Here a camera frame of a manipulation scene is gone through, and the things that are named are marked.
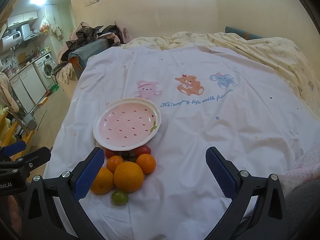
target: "metal screw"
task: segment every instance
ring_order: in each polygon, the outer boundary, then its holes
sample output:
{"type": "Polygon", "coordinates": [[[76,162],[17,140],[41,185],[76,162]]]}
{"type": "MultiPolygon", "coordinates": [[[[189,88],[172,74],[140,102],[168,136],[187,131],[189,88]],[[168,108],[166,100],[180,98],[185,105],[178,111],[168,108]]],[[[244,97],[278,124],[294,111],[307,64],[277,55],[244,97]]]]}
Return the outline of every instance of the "metal screw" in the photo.
{"type": "Polygon", "coordinates": [[[248,177],[249,176],[249,173],[247,171],[240,171],[240,175],[242,177],[248,177]]]}
{"type": "Polygon", "coordinates": [[[40,176],[39,176],[39,175],[36,175],[36,176],[33,177],[33,180],[34,180],[34,181],[38,181],[39,179],[40,179],[40,176]]]}
{"type": "Polygon", "coordinates": [[[271,179],[277,180],[277,179],[278,179],[278,176],[277,176],[276,174],[271,174],[271,179]]]}
{"type": "Polygon", "coordinates": [[[70,176],[70,171],[64,171],[62,174],[61,174],[62,177],[64,178],[67,178],[70,176]]]}

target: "plastic bag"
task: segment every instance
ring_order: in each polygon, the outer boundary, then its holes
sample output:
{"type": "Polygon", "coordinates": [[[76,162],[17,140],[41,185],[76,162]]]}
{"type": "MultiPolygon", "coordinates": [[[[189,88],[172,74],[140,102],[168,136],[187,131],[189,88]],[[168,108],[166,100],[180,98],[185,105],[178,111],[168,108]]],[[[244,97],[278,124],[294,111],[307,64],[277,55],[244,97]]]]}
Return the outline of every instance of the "plastic bag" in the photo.
{"type": "Polygon", "coordinates": [[[40,30],[39,32],[40,33],[45,33],[47,31],[49,31],[49,28],[50,28],[50,23],[48,22],[48,20],[43,17],[42,21],[41,21],[41,24],[40,24],[40,30]]]}

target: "white bed sheet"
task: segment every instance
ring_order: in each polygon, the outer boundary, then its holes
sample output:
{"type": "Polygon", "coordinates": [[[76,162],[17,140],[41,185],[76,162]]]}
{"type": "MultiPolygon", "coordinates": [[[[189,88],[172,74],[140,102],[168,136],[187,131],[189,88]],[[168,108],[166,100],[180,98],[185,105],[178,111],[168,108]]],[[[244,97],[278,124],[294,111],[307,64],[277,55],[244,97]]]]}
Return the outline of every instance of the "white bed sheet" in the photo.
{"type": "Polygon", "coordinates": [[[211,146],[239,170],[267,177],[292,168],[318,142],[319,122],[266,65],[224,48],[113,47],[96,55],[84,70],[45,178],[71,171],[86,158],[96,145],[95,117],[108,103],[134,97],[140,80],[159,82],[156,90],[162,90],[154,102],[162,123],[148,143],[157,168],[129,195],[128,205],[114,206],[111,192],[89,192],[80,200],[106,239],[204,239],[230,203],[205,163],[211,146]],[[195,76],[203,94],[178,91],[175,78],[183,75],[195,76]],[[227,84],[210,80],[211,75],[229,81],[231,76],[231,83],[224,89],[227,84]]]}

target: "cutting board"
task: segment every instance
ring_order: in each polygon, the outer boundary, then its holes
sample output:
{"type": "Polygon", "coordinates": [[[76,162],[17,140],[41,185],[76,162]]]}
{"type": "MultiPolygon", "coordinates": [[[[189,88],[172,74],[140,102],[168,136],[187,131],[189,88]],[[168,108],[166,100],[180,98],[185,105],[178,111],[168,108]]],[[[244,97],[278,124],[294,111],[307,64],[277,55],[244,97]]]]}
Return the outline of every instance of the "cutting board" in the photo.
{"type": "Polygon", "coordinates": [[[25,62],[26,59],[27,59],[27,54],[25,52],[21,53],[18,56],[18,61],[19,61],[19,64],[20,64],[21,68],[26,66],[26,62],[25,62]]]}

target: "red tomato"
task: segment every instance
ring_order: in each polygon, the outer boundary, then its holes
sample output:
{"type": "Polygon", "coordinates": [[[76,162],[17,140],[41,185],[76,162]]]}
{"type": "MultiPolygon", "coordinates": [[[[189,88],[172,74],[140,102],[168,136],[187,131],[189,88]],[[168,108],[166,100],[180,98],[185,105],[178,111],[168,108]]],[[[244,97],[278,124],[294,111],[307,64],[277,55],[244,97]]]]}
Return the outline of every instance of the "red tomato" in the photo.
{"type": "Polygon", "coordinates": [[[106,156],[107,159],[109,159],[110,157],[112,157],[113,155],[116,155],[116,153],[114,151],[110,151],[108,149],[104,150],[104,155],[106,156]]]}
{"type": "Polygon", "coordinates": [[[151,154],[151,149],[147,145],[140,146],[133,150],[134,154],[139,157],[141,154],[151,154]]]}

